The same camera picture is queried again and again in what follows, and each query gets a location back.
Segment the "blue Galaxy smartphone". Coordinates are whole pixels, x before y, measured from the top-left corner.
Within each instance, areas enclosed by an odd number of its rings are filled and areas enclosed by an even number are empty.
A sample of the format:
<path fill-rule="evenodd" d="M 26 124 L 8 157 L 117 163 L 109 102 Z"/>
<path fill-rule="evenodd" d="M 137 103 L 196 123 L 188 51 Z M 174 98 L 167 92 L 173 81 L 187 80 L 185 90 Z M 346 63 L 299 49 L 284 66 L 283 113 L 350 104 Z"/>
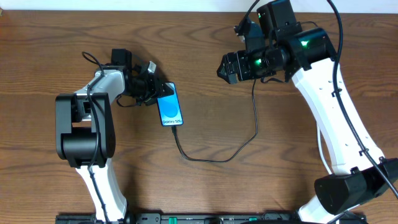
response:
<path fill-rule="evenodd" d="M 157 106 L 162 126 L 180 126 L 183 124 L 183 116 L 180 109 L 177 90 L 175 84 L 167 83 L 168 87 L 174 91 L 173 95 L 157 99 Z"/>

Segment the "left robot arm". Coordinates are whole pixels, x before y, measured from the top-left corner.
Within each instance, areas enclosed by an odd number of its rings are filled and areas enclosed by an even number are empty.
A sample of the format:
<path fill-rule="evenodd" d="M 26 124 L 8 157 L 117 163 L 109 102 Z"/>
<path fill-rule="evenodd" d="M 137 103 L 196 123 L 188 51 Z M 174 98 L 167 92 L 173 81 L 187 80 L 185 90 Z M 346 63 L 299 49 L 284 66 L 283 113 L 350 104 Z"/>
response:
<path fill-rule="evenodd" d="M 159 77 L 154 62 L 145 62 L 127 49 L 113 49 L 109 63 L 100 63 L 88 52 L 81 54 L 98 68 L 83 88 L 56 97 L 55 145 L 59 158 L 84 180 L 96 211 L 92 215 L 57 215 L 55 221 L 135 223 L 113 167 L 116 134 L 111 105 L 128 96 L 137 106 L 150 106 L 174 91 Z"/>

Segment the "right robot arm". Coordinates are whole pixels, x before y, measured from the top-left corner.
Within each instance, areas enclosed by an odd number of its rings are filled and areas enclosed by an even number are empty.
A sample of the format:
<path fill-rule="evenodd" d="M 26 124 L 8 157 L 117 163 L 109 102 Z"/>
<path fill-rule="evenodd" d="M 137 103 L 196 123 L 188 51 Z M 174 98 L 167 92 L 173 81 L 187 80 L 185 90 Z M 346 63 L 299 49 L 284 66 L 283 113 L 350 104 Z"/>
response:
<path fill-rule="evenodd" d="M 331 160 L 331 173 L 314 183 L 315 196 L 297 211 L 300 223 L 334 223 L 359 205 L 394 189 L 397 159 L 372 140 L 345 87 L 341 47 L 321 27 L 305 30 L 289 1 L 252 5 L 258 20 L 235 26 L 246 48 L 223 56 L 217 75 L 227 83 L 263 83 L 284 73 L 315 118 Z"/>

